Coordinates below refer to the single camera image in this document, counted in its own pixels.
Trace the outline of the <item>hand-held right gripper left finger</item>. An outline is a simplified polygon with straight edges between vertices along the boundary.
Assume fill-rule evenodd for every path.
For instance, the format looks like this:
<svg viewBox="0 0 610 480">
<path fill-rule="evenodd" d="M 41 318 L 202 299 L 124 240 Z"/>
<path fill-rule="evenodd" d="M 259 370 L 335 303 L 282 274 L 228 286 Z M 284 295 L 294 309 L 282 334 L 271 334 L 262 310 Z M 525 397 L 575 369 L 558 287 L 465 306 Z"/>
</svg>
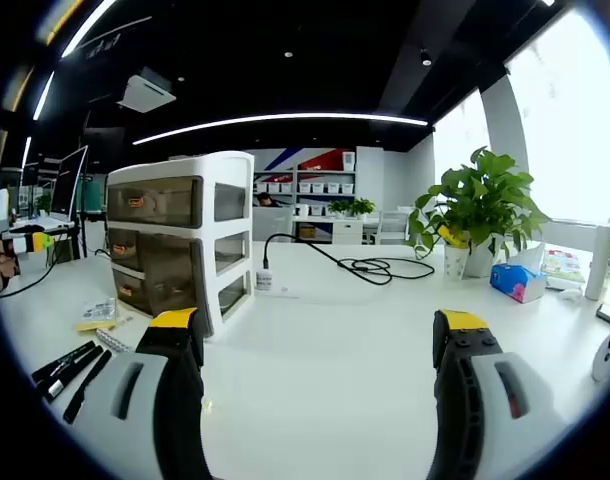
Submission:
<svg viewBox="0 0 610 480">
<path fill-rule="evenodd" d="M 205 328 L 166 311 L 86 388 L 73 432 L 114 479 L 208 479 L 201 438 Z"/>
</svg>

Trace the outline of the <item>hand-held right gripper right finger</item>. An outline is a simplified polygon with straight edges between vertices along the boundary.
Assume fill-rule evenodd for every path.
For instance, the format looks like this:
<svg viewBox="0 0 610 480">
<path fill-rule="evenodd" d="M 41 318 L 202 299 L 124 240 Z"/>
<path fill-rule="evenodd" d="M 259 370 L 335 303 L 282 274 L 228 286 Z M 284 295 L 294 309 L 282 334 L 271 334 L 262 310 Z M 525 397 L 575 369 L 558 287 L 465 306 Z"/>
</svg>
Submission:
<svg viewBox="0 0 610 480">
<path fill-rule="evenodd" d="M 563 432 L 544 379 L 487 323 L 439 309 L 433 322 L 438 434 L 431 479 L 519 479 Z"/>
</svg>

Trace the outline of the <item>person's left hand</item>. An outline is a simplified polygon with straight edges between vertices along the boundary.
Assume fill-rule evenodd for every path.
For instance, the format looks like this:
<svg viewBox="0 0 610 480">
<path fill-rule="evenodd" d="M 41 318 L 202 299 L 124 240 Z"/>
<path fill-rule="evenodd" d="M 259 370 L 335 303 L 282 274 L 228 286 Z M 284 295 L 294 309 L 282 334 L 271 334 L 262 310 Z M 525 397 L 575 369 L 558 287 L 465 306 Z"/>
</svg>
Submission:
<svg viewBox="0 0 610 480">
<path fill-rule="evenodd" d="M 0 292 L 19 274 L 18 256 L 11 240 L 0 239 Z"/>
</svg>

